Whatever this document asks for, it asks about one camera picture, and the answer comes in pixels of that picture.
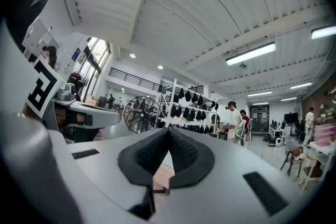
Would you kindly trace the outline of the black-legged chair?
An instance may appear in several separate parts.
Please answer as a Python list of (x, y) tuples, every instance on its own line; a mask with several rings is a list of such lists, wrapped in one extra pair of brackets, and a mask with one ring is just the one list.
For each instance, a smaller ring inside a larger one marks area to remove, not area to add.
[(286, 173), (289, 177), (291, 174), (291, 170), (294, 165), (299, 165), (298, 175), (297, 178), (300, 176), (302, 164), (305, 160), (305, 156), (303, 154), (303, 147), (299, 144), (295, 143), (293, 140), (287, 140), (285, 142), (285, 160), (280, 168), (282, 170), (284, 166), (288, 163), (289, 168), (287, 169)]

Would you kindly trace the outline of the stack of pink boxes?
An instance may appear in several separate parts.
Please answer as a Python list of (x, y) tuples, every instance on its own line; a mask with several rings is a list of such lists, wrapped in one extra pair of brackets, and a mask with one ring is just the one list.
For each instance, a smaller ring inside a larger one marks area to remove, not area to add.
[(314, 127), (314, 143), (318, 146), (329, 146), (334, 135), (336, 135), (336, 123), (316, 125)]

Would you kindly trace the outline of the white wooden stool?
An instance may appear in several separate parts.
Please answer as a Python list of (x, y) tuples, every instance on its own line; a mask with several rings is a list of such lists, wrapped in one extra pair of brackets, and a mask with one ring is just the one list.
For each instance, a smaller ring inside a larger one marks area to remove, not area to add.
[(301, 194), (310, 182), (318, 182), (321, 179), (323, 171), (317, 166), (317, 162), (318, 160), (315, 157), (309, 153), (306, 154), (303, 168), (297, 180), (297, 184), (301, 187)]

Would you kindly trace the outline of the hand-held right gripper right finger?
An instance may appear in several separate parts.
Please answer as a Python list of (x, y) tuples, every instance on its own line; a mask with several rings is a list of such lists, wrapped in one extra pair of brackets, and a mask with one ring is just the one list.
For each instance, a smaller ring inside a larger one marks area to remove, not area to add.
[(170, 187), (185, 188), (197, 185), (214, 167), (213, 151), (205, 144), (184, 134), (182, 129), (170, 128), (167, 136), (174, 167)]

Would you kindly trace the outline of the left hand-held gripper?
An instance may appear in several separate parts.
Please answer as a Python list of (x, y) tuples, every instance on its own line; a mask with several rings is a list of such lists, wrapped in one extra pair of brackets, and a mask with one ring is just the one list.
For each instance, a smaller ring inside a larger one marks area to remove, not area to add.
[(92, 142), (100, 128), (116, 125), (121, 115), (98, 106), (74, 102), (63, 104), (68, 92), (65, 82), (51, 66), (49, 56), (39, 56), (34, 62), (38, 79), (34, 90), (28, 95), (25, 116), (41, 122), (45, 127), (58, 128), (65, 138), (74, 143)]

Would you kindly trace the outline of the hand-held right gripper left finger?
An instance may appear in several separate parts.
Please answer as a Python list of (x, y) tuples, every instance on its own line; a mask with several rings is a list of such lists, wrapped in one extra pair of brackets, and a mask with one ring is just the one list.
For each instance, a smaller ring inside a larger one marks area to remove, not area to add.
[(165, 159), (169, 146), (169, 130), (159, 129), (124, 148), (118, 156), (119, 169), (130, 183), (151, 187), (153, 176)]

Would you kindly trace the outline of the black wall screen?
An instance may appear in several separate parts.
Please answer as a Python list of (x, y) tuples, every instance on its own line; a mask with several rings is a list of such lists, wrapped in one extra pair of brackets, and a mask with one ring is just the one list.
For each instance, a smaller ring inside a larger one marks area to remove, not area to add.
[(298, 113), (289, 113), (284, 115), (286, 123), (296, 123), (298, 121)]

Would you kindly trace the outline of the black floor fan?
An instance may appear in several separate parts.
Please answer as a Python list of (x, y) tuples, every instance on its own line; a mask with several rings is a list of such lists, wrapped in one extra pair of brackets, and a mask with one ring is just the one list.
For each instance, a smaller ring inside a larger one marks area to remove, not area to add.
[(122, 113), (127, 129), (135, 134), (163, 127), (163, 117), (161, 107), (149, 96), (133, 98)]

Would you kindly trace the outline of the long ceiling lamp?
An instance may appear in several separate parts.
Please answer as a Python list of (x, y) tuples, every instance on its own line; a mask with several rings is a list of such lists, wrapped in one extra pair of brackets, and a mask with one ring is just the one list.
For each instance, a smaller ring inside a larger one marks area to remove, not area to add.
[(258, 48), (255, 48), (253, 50), (249, 50), (243, 54), (236, 55), (234, 57), (228, 58), (226, 60), (226, 63), (231, 66), (235, 65), (237, 63), (253, 59), (271, 52), (274, 52), (276, 50), (276, 44), (274, 42), (265, 44), (263, 46), (260, 46)]
[(336, 26), (327, 26), (313, 29), (311, 32), (311, 39), (318, 39), (331, 35), (336, 35)]

